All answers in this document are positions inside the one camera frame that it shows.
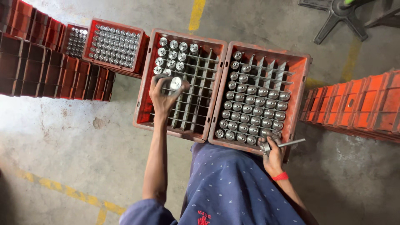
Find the finger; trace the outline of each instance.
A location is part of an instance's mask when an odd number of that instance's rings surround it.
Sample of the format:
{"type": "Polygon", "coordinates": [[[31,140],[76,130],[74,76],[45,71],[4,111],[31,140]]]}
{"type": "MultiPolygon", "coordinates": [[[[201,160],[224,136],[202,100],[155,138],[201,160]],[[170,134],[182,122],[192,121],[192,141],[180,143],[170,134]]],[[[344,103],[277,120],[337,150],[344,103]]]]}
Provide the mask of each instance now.
{"type": "Polygon", "coordinates": [[[278,151],[279,153],[282,153],[280,147],[276,144],[276,142],[271,138],[267,137],[268,144],[271,146],[271,151],[278,151]]]}
{"type": "Polygon", "coordinates": [[[154,88],[154,91],[156,92],[161,92],[161,88],[162,86],[166,83],[166,82],[171,82],[172,77],[165,77],[165,75],[162,75],[163,78],[161,78],[160,80],[158,80],[156,87],[154,88]]]}

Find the red plastic crate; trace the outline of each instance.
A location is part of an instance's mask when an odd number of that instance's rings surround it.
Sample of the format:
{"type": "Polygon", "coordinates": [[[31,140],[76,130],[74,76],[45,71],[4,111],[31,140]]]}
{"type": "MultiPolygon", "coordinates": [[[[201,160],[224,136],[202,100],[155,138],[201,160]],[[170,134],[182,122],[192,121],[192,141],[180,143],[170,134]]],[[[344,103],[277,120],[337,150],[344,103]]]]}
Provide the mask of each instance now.
{"type": "MultiPolygon", "coordinates": [[[[227,49],[227,43],[225,41],[221,40],[215,40],[215,39],[210,39],[210,38],[203,38],[203,37],[198,37],[194,35],[189,35],[189,34],[182,34],[182,33],[177,33],[173,31],[168,31],[168,30],[163,30],[163,29],[158,29],[155,28],[152,31],[151,37],[150,37],[150,42],[148,46],[148,51],[147,51],[147,56],[146,56],[146,63],[144,66],[144,72],[143,72],[143,78],[142,78],[142,83],[140,85],[140,91],[139,91],[139,96],[138,96],[138,102],[136,104],[136,109],[135,109],[135,115],[133,119],[133,125],[135,127],[141,128],[141,129],[146,129],[152,131],[154,129],[153,125],[153,118],[154,116],[152,115],[153,113],[153,105],[150,99],[150,96],[148,94],[149,89],[150,89],[150,82],[152,77],[154,76],[153,73],[153,68],[156,66],[155,64],[155,59],[158,57],[157,54],[157,49],[161,47],[159,40],[161,37],[167,38],[169,41],[171,40],[176,40],[178,42],[186,42],[188,45],[192,43],[196,43],[199,48],[202,51],[201,56],[206,56],[206,55],[212,55],[214,59],[213,63],[215,63],[215,68],[213,69],[215,71],[213,73],[213,84],[212,87],[210,85],[210,89],[205,89],[204,91],[204,100],[207,100],[207,102],[200,102],[202,107],[198,106],[198,111],[197,111],[197,118],[194,119],[196,121],[195,125],[193,124],[193,118],[192,121],[188,121],[187,123],[183,123],[182,121],[175,120],[175,122],[172,119],[168,120],[168,126],[167,126],[167,134],[196,141],[196,142],[201,142],[203,143],[205,140],[207,140],[208,137],[208,131],[210,129],[210,124],[211,124],[211,117],[212,117],[212,112],[214,110],[215,106],[215,101],[217,98],[218,94],[218,89],[219,89],[219,82],[221,80],[221,75],[223,71],[222,64],[225,60],[226,56],[226,49],[227,49]],[[177,123],[180,122],[180,127],[181,128],[174,128],[172,123],[177,123]]],[[[196,76],[190,76],[187,75],[188,79],[189,77],[191,81],[195,81],[193,77],[196,76]]],[[[187,98],[189,99],[189,95],[187,92],[186,94],[182,94],[182,98],[187,98]]],[[[191,98],[189,101],[186,100],[188,105],[194,104],[193,98],[191,98]]],[[[187,112],[186,115],[193,115],[193,112],[187,112]]]]}
{"type": "Polygon", "coordinates": [[[99,18],[93,18],[92,19],[92,23],[89,27],[89,31],[88,31],[88,35],[86,38],[86,43],[85,43],[85,47],[83,50],[83,54],[82,54],[82,59],[88,61],[88,62],[92,62],[107,68],[112,68],[112,69],[117,69],[117,70],[121,70],[121,71],[125,71],[128,73],[136,73],[139,72],[140,70],[140,64],[142,62],[142,57],[146,48],[146,39],[148,38],[148,36],[145,34],[145,32],[143,31],[143,29],[141,28],[137,28],[137,27],[133,27],[133,26],[127,26],[127,25],[123,25],[123,24],[119,24],[119,23],[115,23],[115,22],[111,22],[111,21],[107,21],[107,20],[102,20],[99,18]],[[120,29],[120,30],[124,30],[124,31],[129,31],[129,32],[134,32],[134,33],[140,33],[140,38],[139,38],[139,42],[138,42],[138,46],[139,48],[137,49],[137,53],[135,55],[135,60],[133,62],[133,68],[126,68],[126,67],[122,67],[122,66],[118,66],[118,65],[114,65],[108,62],[103,62],[100,60],[96,60],[93,58],[89,57],[89,53],[90,53],[90,47],[92,45],[92,40],[93,40],[93,36],[94,36],[94,31],[97,30],[96,29],[96,25],[104,25],[104,26],[110,26],[110,27],[114,27],[115,29],[120,29]]]}
{"type": "Polygon", "coordinates": [[[360,103],[360,95],[364,88],[366,78],[351,80],[344,96],[343,105],[338,111],[336,125],[345,129],[353,129],[354,114],[360,103]]]}
{"type": "MultiPolygon", "coordinates": [[[[208,141],[212,144],[230,147],[242,151],[251,152],[254,154],[261,155],[260,147],[256,145],[240,144],[238,141],[229,141],[227,139],[217,138],[215,131],[219,129],[219,120],[221,114],[221,105],[225,101],[225,86],[229,72],[229,65],[231,62],[232,53],[235,51],[244,52],[244,59],[242,63],[247,63],[251,55],[255,55],[255,61],[261,61],[270,64],[283,65],[286,62],[288,71],[294,73],[286,76],[286,81],[282,89],[290,93],[290,99],[288,100],[288,108],[286,112],[286,119],[282,129],[282,142],[289,142],[293,139],[294,129],[296,127],[298,112],[301,104],[301,99],[304,91],[305,80],[308,75],[309,66],[311,64],[311,57],[308,54],[294,53],[286,50],[273,50],[266,47],[256,46],[252,44],[246,44],[242,42],[232,41],[228,47],[227,57],[224,63],[224,72],[222,74],[221,83],[218,92],[218,98],[215,105],[214,115],[212,118],[212,124],[208,141]]],[[[286,151],[284,160],[287,160],[289,156],[289,148],[286,151]]]]}

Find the metal cylindrical part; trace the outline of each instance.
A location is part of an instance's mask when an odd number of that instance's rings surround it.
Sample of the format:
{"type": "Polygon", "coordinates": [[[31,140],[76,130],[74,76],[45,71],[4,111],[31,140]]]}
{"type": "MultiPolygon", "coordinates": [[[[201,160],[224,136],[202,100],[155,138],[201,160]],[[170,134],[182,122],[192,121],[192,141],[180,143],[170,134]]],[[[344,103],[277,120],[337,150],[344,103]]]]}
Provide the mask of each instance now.
{"type": "Polygon", "coordinates": [[[267,99],[267,101],[265,101],[265,107],[274,108],[275,106],[276,106],[276,101],[274,99],[267,99]]]}
{"type": "Polygon", "coordinates": [[[242,114],[242,115],[240,116],[240,121],[241,121],[242,123],[248,123],[248,122],[250,121],[250,116],[248,116],[248,115],[246,115],[246,114],[242,114]]]}
{"type": "Polygon", "coordinates": [[[248,80],[249,80],[249,77],[247,75],[242,74],[239,76],[240,83],[246,83],[248,80]]]}
{"type": "Polygon", "coordinates": [[[275,112],[272,109],[266,109],[264,111],[264,117],[272,119],[274,117],[275,112]]]}
{"type": "Polygon", "coordinates": [[[241,72],[242,73],[249,73],[251,70],[251,66],[249,64],[243,64],[241,72]]]}
{"type": "Polygon", "coordinates": [[[242,53],[239,52],[239,51],[235,51],[235,53],[233,54],[233,58],[234,58],[235,60],[241,59],[241,58],[242,58],[242,53]]]}
{"type": "Polygon", "coordinates": [[[221,115],[224,119],[228,119],[230,116],[230,112],[228,110],[224,110],[222,111],[221,115]]]}
{"type": "Polygon", "coordinates": [[[236,95],[235,95],[235,101],[236,102],[242,102],[244,100],[244,94],[242,94],[242,93],[237,93],[236,95]]]}
{"type": "Polygon", "coordinates": [[[249,127],[249,133],[252,134],[252,135],[257,135],[258,134],[258,127],[250,126],[249,127]]]}
{"type": "Polygon", "coordinates": [[[244,93],[247,90],[247,86],[245,84],[239,84],[237,91],[244,93]]]}
{"type": "Polygon", "coordinates": [[[270,119],[262,119],[261,126],[269,128],[272,126],[272,120],[270,119]]]}
{"type": "Polygon", "coordinates": [[[246,104],[246,105],[243,106],[242,111],[244,113],[250,113],[252,109],[253,108],[251,107],[251,105],[246,104]]]}
{"type": "Polygon", "coordinates": [[[235,122],[233,122],[233,121],[230,121],[230,122],[228,123],[228,128],[229,128],[230,130],[232,130],[232,131],[235,131],[237,127],[238,127],[238,125],[237,125],[235,122]]]}
{"type": "Polygon", "coordinates": [[[235,139],[235,135],[233,134],[232,131],[227,131],[225,134],[226,139],[233,141],[233,139],[235,139]]]}
{"type": "Polygon", "coordinates": [[[247,94],[255,94],[257,92],[257,88],[255,86],[249,86],[247,88],[247,94]]]}
{"type": "Polygon", "coordinates": [[[238,72],[232,72],[230,73],[230,79],[231,80],[236,80],[239,77],[238,72]]]}
{"type": "Polygon", "coordinates": [[[279,99],[280,99],[281,101],[287,101],[287,100],[290,99],[290,94],[289,94],[288,92],[281,92],[281,93],[279,94],[279,99]]]}
{"type": "Polygon", "coordinates": [[[280,131],[283,128],[283,123],[280,121],[274,121],[274,123],[272,124],[272,128],[280,131]]]}
{"type": "Polygon", "coordinates": [[[236,140],[238,140],[239,143],[242,143],[242,144],[243,144],[243,143],[246,142],[247,137],[246,137],[246,135],[244,135],[244,134],[237,134],[236,140]]]}
{"type": "Polygon", "coordinates": [[[284,120],[285,117],[286,117],[286,113],[284,113],[284,112],[278,111],[278,112],[275,113],[275,119],[277,119],[279,121],[284,120]]]}
{"type": "Polygon", "coordinates": [[[270,90],[268,94],[268,98],[277,99],[279,96],[279,91],[277,90],[270,90]]]}
{"type": "Polygon", "coordinates": [[[156,66],[156,67],[154,67],[153,72],[155,75],[159,75],[159,74],[161,74],[162,69],[161,69],[161,67],[156,66]]]}
{"type": "Polygon", "coordinates": [[[159,41],[161,46],[166,46],[168,44],[168,40],[165,37],[160,38],[159,41]]]}
{"type": "Polygon", "coordinates": [[[262,115],[262,108],[260,108],[260,107],[255,107],[255,108],[253,109],[253,114],[256,115],[256,116],[261,116],[261,115],[262,115]]]}
{"type": "Polygon", "coordinates": [[[227,128],[228,127],[228,122],[226,120],[221,120],[220,121],[220,127],[221,128],[227,128]]]}
{"type": "Polygon", "coordinates": [[[239,121],[240,119],[240,113],[238,112],[232,112],[232,115],[230,116],[230,118],[234,121],[239,121]]]}
{"type": "Polygon", "coordinates": [[[226,101],[224,103],[224,108],[225,109],[231,109],[232,108],[232,102],[231,101],[226,101]]]}
{"type": "Polygon", "coordinates": [[[267,95],[268,95],[268,89],[267,88],[263,87],[263,88],[260,88],[258,90],[258,96],[265,97],[267,95]]]}
{"type": "Polygon", "coordinates": [[[175,51],[170,51],[170,53],[168,53],[168,58],[175,60],[178,57],[178,53],[176,53],[175,51]]]}
{"type": "Polygon", "coordinates": [[[261,123],[261,119],[259,117],[252,117],[250,119],[250,124],[254,126],[258,126],[261,123]]]}
{"type": "Polygon", "coordinates": [[[231,99],[233,99],[233,98],[235,97],[235,93],[233,93],[233,91],[228,91],[228,92],[225,94],[225,96],[226,96],[226,98],[227,98],[228,100],[231,100],[231,99]]]}
{"type": "Polygon", "coordinates": [[[288,104],[286,102],[278,102],[276,104],[276,109],[285,111],[288,108],[288,104]]]}
{"type": "Polygon", "coordinates": [[[199,55],[199,46],[197,44],[191,44],[189,49],[190,49],[190,52],[192,53],[192,55],[194,55],[194,56],[199,55]]]}
{"type": "Polygon", "coordinates": [[[265,99],[258,97],[256,98],[256,106],[263,106],[265,104],[265,99]]]}
{"type": "Polygon", "coordinates": [[[249,126],[247,124],[240,124],[239,125],[239,131],[242,133],[247,133],[247,131],[249,130],[249,126]]]}
{"type": "Polygon", "coordinates": [[[228,88],[230,90],[234,90],[236,88],[236,82],[234,82],[233,80],[228,82],[228,88]]]}
{"type": "Polygon", "coordinates": [[[173,61],[172,59],[170,59],[170,60],[167,61],[167,66],[168,66],[170,69],[174,69],[175,66],[176,66],[176,62],[173,61]]]}
{"type": "Polygon", "coordinates": [[[177,62],[175,68],[177,71],[183,72],[185,70],[185,64],[183,62],[177,62]]]}
{"type": "Polygon", "coordinates": [[[239,63],[237,61],[233,61],[230,63],[230,67],[236,70],[237,68],[239,68],[239,63]]]}
{"type": "Polygon", "coordinates": [[[233,110],[234,111],[240,111],[242,109],[242,104],[235,102],[233,103],[233,110]]]}
{"type": "Polygon", "coordinates": [[[252,95],[247,96],[246,100],[245,100],[246,104],[254,104],[255,101],[256,101],[256,98],[252,95]]]}
{"type": "Polygon", "coordinates": [[[255,145],[256,144],[256,138],[253,136],[248,136],[247,137],[247,143],[249,143],[250,145],[255,145]]]}

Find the yellow painted line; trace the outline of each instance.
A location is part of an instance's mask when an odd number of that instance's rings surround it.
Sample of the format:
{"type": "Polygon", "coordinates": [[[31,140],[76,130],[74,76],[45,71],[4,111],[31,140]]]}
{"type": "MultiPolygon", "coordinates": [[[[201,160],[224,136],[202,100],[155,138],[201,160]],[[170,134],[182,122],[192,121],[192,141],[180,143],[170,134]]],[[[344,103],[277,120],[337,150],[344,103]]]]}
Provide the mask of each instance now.
{"type": "Polygon", "coordinates": [[[200,26],[200,18],[203,14],[204,5],[206,4],[206,0],[194,0],[192,15],[190,16],[189,22],[189,34],[193,34],[194,31],[199,29],[200,26]]]}
{"type": "Polygon", "coordinates": [[[15,168],[15,174],[20,178],[23,178],[32,183],[46,187],[47,189],[60,192],[62,194],[70,196],[74,199],[79,199],[83,202],[89,203],[89,204],[99,207],[101,209],[104,208],[106,211],[110,211],[110,212],[116,213],[118,215],[122,215],[126,211],[125,208],[123,208],[119,205],[116,205],[109,201],[104,201],[104,200],[98,199],[95,196],[85,194],[85,193],[78,191],[70,186],[61,184],[57,181],[52,181],[50,179],[37,176],[33,173],[23,171],[19,168],[15,168]]]}
{"type": "Polygon", "coordinates": [[[356,61],[360,53],[361,45],[362,42],[356,36],[353,36],[353,40],[351,42],[350,49],[347,55],[347,61],[342,70],[341,82],[348,82],[352,79],[354,67],[356,66],[356,61]]]}
{"type": "Polygon", "coordinates": [[[97,216],[96,225],[103,225],[104,222],[106,221],[106,217],[107,217],[107,209],[101,208],[99,211],[99,215],[97,216]]]}

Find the machined steel component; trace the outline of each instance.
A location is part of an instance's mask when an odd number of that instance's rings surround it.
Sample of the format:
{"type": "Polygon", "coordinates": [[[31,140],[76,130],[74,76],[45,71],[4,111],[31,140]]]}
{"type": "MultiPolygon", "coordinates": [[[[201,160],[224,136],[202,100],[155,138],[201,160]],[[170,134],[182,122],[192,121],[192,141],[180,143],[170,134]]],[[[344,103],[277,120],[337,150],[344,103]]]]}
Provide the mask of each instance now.
{"type": "Polygon", "coordinates": [[[232,131],[227,131],[225,134],[226,139],[233,141],[233,139],[235,139],[235,135],[233,134],[232,131]]]}
{"type": "Polygon", "coordinates": [[[280,131],[283,128],[283,123],[280,121],[274,121],[274,123],[272,124],[272,128],[280,131]]]}
{"type": "Polygon", "coordinates": [[[248,116],[248,115],[246,115],[246,114],[242,114],[242,115],[240,116],[240,121],[241,121],[242,123],[248,123],[248,122],[250,121],[250,116],[248,116]]]}
{"type": "Polygon", "coordinates": [[[247,133],[247,131],[249,130],[249,126],[247,124],[240,124],[239,125],[239,131],[242,133],[247,133]]]}
{"type": "Polygon", "coordinates": [[[260,107],[255,107],[255,108],[253,109],[253,114],[256,115],[256,116],[261,116],[261,115],[262,115],[262,108],[260,108],[260,107]]]}
{"type": "Polygon", "coordinates": [[[235,102],[233,103],[233,110],[234,111],[240,111],[242,109],[242,104],[235,102]]]}
{"type": "Polygon", "coordinates": [[[247,137],[247,143],[249,143],[250,145],[255,145],[256,144],[256,138],[253,136],[248,136],[247,137]]]}
{"type": "Polygon", "coordinates": [[[250,126],[249,127],[249,133],[252,134],[252,135],[257,135],[258,134],[258,127],[250,126]]]}
{"type": "Polygon", "coordinates": [[[228,123],[228,128],[229,128],[230,130],[232,130],[232,131],[235,131],[237,127],[238,127],[238,125],[237,125],[235,122],[233,122],[233,121],[230,121],[230,122],[228,123]]]}
{"type": "Polygon", "coordinates": [[[230,116],[230,118],[234,121],[239,121],[240,119],[240,113],[238,112],[232,112],[232,115],[230,116]]]}
{"type": "Polygon", "coordinates": [[[241,59],[241,58],[242,58],[242,53],[239,52],[239,51],[235,51],[235,53],[233,54],[233,58],[234,58],[235,60],[241,59]]]}
{"type": "Polygon", "coordinates": [[[276,104],[276,108],[277,108],[278,110],[285,111],[285,110],[288,108],[288,104],[287,104],[286,102],[278,102],[278,103],[276,104]]]}
{"type": "Polygon", "coordinates": [[[230,90],[234,90],[236,88],[236,82],[234,82],[233,80],[228,82],[228,88],[230,90]]]}
{"type": "Polygon", "coordinates": [[[253,108],[251,107],[251,105],[246,104],[246,105],[243,106],[242,111],[244,113],[250,113],[252,111],[252,109],[253,108]]]}
{"type": "Polygon", "coordinates": [[[265,107],[274,108],[275,106],[276,106],[276,101],[274,99],[267,99],[267,101],[265,101],[265,107]]]}
{"type": "Polygon", "coordinates": [[[242,93],[237,93],[236,95],[235,95],[235,101],[236,102],[242,102],[244,100],[244,94],[242,94],[242,93]]]}
{"type": "Polygon", "coordinates": [[[249,64],[244,64],[241,69],[242,73],[249,73],[250,70],[251,70],[251,66],[249,64]]]}
{"type": "Polygon", "coordinates": [[[247,75],[241,74],[239,76],[239,82],[240,83],[246,83],[249,80],[249,77],[247,75]]]}
{"type": "Polygon", "coordinates": [[[236,140],[238,140],[239,143],[242,143],[242,144],[243,144],[243,143],[246,142],[247,137],[246,137],[246,135],[244,135],[244,134],[237,134],[236,140]]]}
{"type": "Polygon", "coordinates": [[[284,120],[285,117],[286,117],[286,113],[284,113],[284,112],[278,111],[278,112],[275,113],[275,119],[277,119],[279,121],[284,120]]]}
{"type": "Polygon", "coordinates": [[[230,63],[230,67],[236,70],[237,68],[239,68],[239,63],[237,61],[233,61],[230,63]]]}
{"type": "Polygon", "coordinates": [[[230,112],[228,110],[224,110],[222,111],[221,115],[224,119],[228,119],[230,117],[230,112]]]}
{"type": "Polygon", "coordinates": [[[226,101],[224,103],[224,108],[225,109],[231,109],[232,108],[232,102],[231,101],[226,101]]]}
{"type": "Polygon", "coordinates": [[[247,90],[247,86],[245,84],[239,84],[238,85],[238,89],[237,89],[238,92],[244,93],[246,90],[247,90]]]}
{"type": "Polygon", "coordinates": [[[261,126],[270,128],[272,126],[272,120],[270,119],[262,119],[261,126]]]}
{"type": "Polygon", "coordinates": [[[226,96],[226,98],[227,98],[228,100],[231,100],[231,99],[233,99],[233,98],[235,97],[235,93],[233,93],[233,91],[228,91],[228,92],[225,94],[225,96],[226,96]]]}
{"type": "Polygon", "coordinates": [[[247,96],[246,100],[245,100],[246,104],[254,104],[255,101],[256,101],[256,97],[252,96],[252,95],[247,96]]]}
{"type": "Polygon", "coordinates": [[[238,72],[232,72],[230,73],[230,79],[231,80],[236,80],[239,77],[238,72]]]}
{"type": "Polygon", "coordinates": [[[220,127],[221,128],[227,128],[228,127],[228,122],[226,120],[221,120],[220,121],[220,127]]]}

